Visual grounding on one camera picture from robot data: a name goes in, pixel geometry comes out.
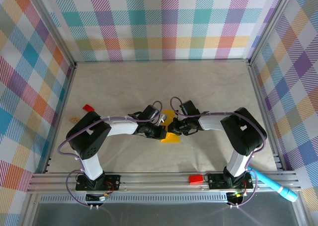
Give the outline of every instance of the red block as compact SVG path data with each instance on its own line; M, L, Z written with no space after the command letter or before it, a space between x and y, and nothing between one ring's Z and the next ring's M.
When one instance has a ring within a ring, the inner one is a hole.
M86 112L95 111L95 109L94 109L92 106L89 106L88 104L85 105L85 106L83 107L83 109L84 109Z
M189 183L190 184L198 184L203 182L202 175L190 175L189 176Z

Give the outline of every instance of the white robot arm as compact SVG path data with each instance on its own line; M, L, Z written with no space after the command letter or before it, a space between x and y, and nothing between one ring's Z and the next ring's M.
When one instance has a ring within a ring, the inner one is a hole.
M157 126L151 121L138 122L138 120L152 119L159 113L156 108L149 105L143 112L130 114L129 116L133 120L100 122L90 128L93 131L91 134L85 131L71 139L69 143L83 164L84 175L90 190L99 190L105 182L106 175L100 166L97 152L106 137L118 134L144 134L147 138L164 139L167 131L176 135L183 134L186 136L198 131L225 131L234 151L229 163L224 168L222 178L228 188L233 188L240 184L240 181L245 177L246 163L253 151L261 146L263 141L255 127L234 115L202 115L191 100L182 103L180 108L183 114L177 114L177 117L169 124L167 130L164 126ZM235 112L256 125L266 138L264 129L245 108L239 108ZM68 132L67 138L100 119L101 117L95 112L87 113Z
M180 109L183 112L183 114L179 114L182 119L177 114L177 117L168 126L168 132L186 136L206 130L226 132L234 151L229 163L224 168L224 180L229 187L233 187L244 177L246 164L253 151L263 143L259 132L247 121L235 115L204 115L205 113L203 113L200 116L200 111L191 100L182 103ZM267 137L265 130L245 108L239 108L235 113L247 118L262 132L265 138Z

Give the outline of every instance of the table surface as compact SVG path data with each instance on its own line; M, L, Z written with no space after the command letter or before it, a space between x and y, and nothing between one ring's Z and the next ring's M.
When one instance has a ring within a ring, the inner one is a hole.
M244 62L155 61L80 63L62 117L49 172L69 172L80 165L59 155L57 146L74 126L71 116L83 117L85 104L101 116L125 116L143 111L155 100L170 109L172 96L192 100L201 111L234 111L245 107L263 125L250 76ZM65 152L73 152L68 144ZM180 136L180 143L132 135L106 139L98 152L106 172L222 171L230 160L232 145L224 131L199 131ZM271 148L257 154L251 166L276 170Z

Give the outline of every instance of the plaid wall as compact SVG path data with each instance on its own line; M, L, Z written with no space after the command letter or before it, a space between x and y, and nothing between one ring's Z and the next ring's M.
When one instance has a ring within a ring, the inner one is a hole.
M249 52L248 52L247 59L250 59L250 57L251 57L251 55L252 55L252 53L253 53L255 47L257 46L257 43L258 43L260 37L262 36L262 34L263 34L263 32L264 32L264 29L265 29L265 27L266 27L268 21L270 20L272 14L274 13L274 10L275 10L275 7L276 7L278 1L279 1L279 0L274 0L273 3L272 3L272 5L270 6L270 9L269 9L269 11L268 11L268 13L267 13L267 15L266 15L266 17L265 17L265 19L264 19L264 21L263 21L261 27L259 28L259 30L258 30L258 32L257 32L257 35L256 35L256 37L255 37L255 39L254 39L254 41L253 41L252 47L251 47L251 49L250 49Z
M273 1L272 7L267 0L43 3L78 61L125 61L246 58Z
M318 225L318 0L290 0L255 64L284 159Z
M70 72L30 0L0 0L0 226L43 167Z

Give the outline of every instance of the yellow object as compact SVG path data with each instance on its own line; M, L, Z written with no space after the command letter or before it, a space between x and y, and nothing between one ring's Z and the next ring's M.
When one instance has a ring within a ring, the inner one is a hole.
M162 113L167 116L167 119L161 125L165 126L165 129L168 130L168 125L172 123L173 118L175 117L175 113L173 110L163 110ZM162 139L161 142L162 143L179 143L180 138L174 133L167 133L166 138Z

